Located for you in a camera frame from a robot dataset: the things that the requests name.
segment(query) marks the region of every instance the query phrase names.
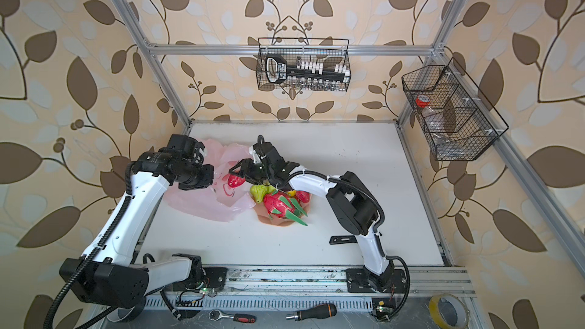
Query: ratchet wrench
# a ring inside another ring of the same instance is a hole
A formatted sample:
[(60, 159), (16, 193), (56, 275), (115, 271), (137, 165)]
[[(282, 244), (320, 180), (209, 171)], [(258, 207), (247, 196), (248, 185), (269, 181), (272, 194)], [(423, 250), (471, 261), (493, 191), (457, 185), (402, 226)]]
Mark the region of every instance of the ratchet wrench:
[(232, 319), (233, 321), (238, 321), (240, 323), (254, 323), (256, 321), (256, 317), (247, 314), (234, 314), (226, 315), (219, 310), (212, 310), (209, 312), (209, 318), (213, 321), (217, 321), (222, 318)]

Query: floral wallpaper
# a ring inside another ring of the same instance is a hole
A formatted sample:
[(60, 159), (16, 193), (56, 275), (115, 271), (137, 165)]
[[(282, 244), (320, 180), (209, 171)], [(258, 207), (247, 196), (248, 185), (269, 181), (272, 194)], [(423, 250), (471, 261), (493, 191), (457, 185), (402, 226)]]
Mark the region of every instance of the floral wallpaper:
[(247, 38), (347, 38), (429, 45), (450, 0), (128, 0), (150, 42), (246, 44)]
[(420, 66), (417, 57), (354, 56), (350, 63), (348, 91), (284, 90), (278, 84), (259, 90), (254, 57), (168, 55), (163, 66), (196, 121), (397, 119), (406, 102), (400, 77)]
[[(581, 229), (583, 4), (469, 0), (445, 47)], [(405, 130), (455, 262), (470, 272), (494, 329), (582, 326), (585, 281), (497, 152), (437, 162), (414, 119)]]
[[(0, 19), (3, 320), (40, 328), (62, 261), (106, 222), (126, 164), (183, 125), (159, 110), (165, 96), (109, 0), (0, 0)], [(74, 327), (83, 309), (68, 295), (55, 325)]]

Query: wire mesh basket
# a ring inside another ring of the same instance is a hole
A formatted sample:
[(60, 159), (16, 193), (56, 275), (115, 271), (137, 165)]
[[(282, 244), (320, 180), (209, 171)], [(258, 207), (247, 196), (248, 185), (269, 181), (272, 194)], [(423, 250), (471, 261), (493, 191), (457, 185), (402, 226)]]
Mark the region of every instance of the wire mesh basket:
[[(473, 161), (508, 130), (508, 124), (479, 87), (478, 96), (465, 90), (457, 78), (459, 67), (452, 62), (403, 75), (402, 88), (435, 159)], [(505, 126), (490, 121), (482, 107), (494, 111)]]
[(347, 91), (349, 40), (263, 37), (258, 44), (258, 89)]

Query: ratchet handle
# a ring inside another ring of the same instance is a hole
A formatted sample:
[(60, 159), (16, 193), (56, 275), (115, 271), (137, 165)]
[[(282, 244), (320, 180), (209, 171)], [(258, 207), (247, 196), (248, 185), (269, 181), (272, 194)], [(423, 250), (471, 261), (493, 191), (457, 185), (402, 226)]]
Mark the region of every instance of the ratchet handle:
[(297, 311), (298, 319), (327, 319), (337, 314), (334, 304), (321, 304), (308, 310)]
[(233, 316), (233, 320), (234, 321), (238, 321), (240, 323), (255, 323), (256, 322), (256, 317), (253, 315), (248, 315), (248, 314), (235, 314)]

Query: plastic packaging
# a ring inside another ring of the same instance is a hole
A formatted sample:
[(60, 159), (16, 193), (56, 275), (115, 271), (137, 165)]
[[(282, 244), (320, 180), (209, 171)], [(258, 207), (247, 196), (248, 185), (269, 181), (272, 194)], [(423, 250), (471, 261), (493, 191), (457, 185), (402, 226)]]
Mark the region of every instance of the plastic packaging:
[(223, 146), (219, 141), (204, 140), (205, 164), (214, 166), (214, 183), (204, 189), (179, 190), (173, 184), (163, 199), (172, 208), (193, 216), (214, 221), (232, 221), (238, 214), (253, 208), (256, 202), (250, 196), (250, 183), (235, 188), (228, 185), (229, 169), (238, 161), (250, 157), (249, 147), (232, 143)]

